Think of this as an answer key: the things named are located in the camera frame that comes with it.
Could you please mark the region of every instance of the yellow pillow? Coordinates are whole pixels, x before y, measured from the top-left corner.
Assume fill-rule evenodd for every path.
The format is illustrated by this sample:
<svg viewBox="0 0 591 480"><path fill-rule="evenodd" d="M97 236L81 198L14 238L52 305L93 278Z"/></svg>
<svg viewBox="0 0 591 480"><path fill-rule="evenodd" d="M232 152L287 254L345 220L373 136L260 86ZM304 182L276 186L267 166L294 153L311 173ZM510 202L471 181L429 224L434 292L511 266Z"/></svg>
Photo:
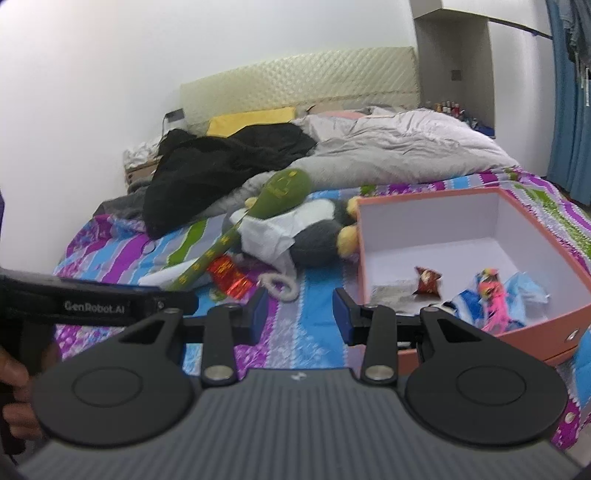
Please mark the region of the yellow pillow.
<svg viewBox="0 0 591 480"><path fill-rule="evenodd" d="M286 106L274 110L214 116L209 122L207 134L216 137L229 137L248 125L284 124L296 117L295 112L295 107Z"/></svg>

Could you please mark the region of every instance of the pink toy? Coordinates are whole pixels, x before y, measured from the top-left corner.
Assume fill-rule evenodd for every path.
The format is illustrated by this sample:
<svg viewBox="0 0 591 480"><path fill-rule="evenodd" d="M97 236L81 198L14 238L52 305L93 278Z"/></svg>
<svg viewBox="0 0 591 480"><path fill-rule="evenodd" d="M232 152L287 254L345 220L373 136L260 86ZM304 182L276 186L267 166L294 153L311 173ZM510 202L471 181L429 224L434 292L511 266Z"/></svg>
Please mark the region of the pink toy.
<svg viewBox="0 0 591 480"><path fill-rule="evenodd" d="M491 335L503 333L511 318L507 307L505 287L499 280L499 272L494 268L485 268L478 278L478 294L484 301L486 325L484 332Z"/></svg>

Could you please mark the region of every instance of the cardboard box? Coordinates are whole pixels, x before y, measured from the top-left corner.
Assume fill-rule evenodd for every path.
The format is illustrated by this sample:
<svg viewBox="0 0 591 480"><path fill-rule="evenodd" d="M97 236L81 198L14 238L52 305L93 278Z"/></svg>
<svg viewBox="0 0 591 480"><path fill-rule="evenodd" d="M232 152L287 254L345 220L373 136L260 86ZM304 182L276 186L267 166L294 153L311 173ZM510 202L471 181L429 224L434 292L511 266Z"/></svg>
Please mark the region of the cardboard box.
<svg viewBox="0 0 591 480"><path fill-rule="evenodd" d="M524 352L557 365L571 357L591 323L591 278L522 204L501 189L451 190L359 201L364 303L373 286L417 278L415 266L442 274L442 299L465 290L484 268L504 282L527 272L550 295L547 321L501 334ZM400 373L417 365L399 353Z"/></svg>

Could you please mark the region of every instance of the colorful striped bedsheet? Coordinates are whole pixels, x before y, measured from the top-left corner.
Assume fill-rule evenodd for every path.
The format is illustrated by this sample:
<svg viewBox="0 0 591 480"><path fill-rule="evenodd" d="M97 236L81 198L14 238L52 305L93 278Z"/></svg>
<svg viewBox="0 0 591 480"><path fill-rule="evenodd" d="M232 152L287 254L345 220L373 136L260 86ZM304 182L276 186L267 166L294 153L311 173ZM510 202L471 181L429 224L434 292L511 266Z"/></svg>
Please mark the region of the colorful striped bedsheet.
<svg viewBox="0 0 591 480"><path fill-rule="evenodd" d="M568 202L549 182L515 168L502 168L419 185L366 186L357 189L317 192L313 198L348 199L356 195L397 195L435 190L500 187L519 200L568 252L589 272L591 267L591 222L574 204ZM144 224L112 216L92 219L67 247L65 259L55 274L110 283L134 284L140 277L168 265L198 257L219 234L221 217L196 223L150 241ZM249 272L256 278L260 270ZM343 344L332 316L332 291L344 287L356 297L356 265L336 263L331 267L301 272L301 295L293 303L271 300L267 324L259 345L239 346L236 357L241 375L248 368L338 368L361 366L363 347ZM211 286L197 291L203 314L216 303ZM61 326L57 339L64 357L75 355L117 332L116 329ZM554 437L561 448L573 445L588 421L589 396L579 398L577 372L591 365L591 340L588 356L578 355L558 368L569 386L567 413ZM189 345L183 368L188 374L199 371L200 346ZM591 391L591 367L589 375Z"/></svg>

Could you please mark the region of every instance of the red candy wrapper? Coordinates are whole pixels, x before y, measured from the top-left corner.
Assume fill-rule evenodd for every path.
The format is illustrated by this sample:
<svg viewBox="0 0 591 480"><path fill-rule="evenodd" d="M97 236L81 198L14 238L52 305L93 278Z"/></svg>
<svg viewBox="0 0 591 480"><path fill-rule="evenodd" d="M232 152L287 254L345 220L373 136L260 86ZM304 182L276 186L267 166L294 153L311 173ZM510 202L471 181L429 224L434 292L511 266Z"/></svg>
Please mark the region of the red candy wrapper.
<svg viewBox="0 0 591 480"><path fill-rule="evenodd" d="M414 267L418 273L418 287L415 292L416 295L434 295L441 298L439 295L439 285L437 280L441 278L441 274L435 270L429 270L423 267Z"/></svg>
<svg viewBox="0 0 591 480"><path fill-rule="evenodd" d="M207 271L222 292L237 300L240 300L254 286L254 282L240 272L227 255L212 261Z"/></svg>

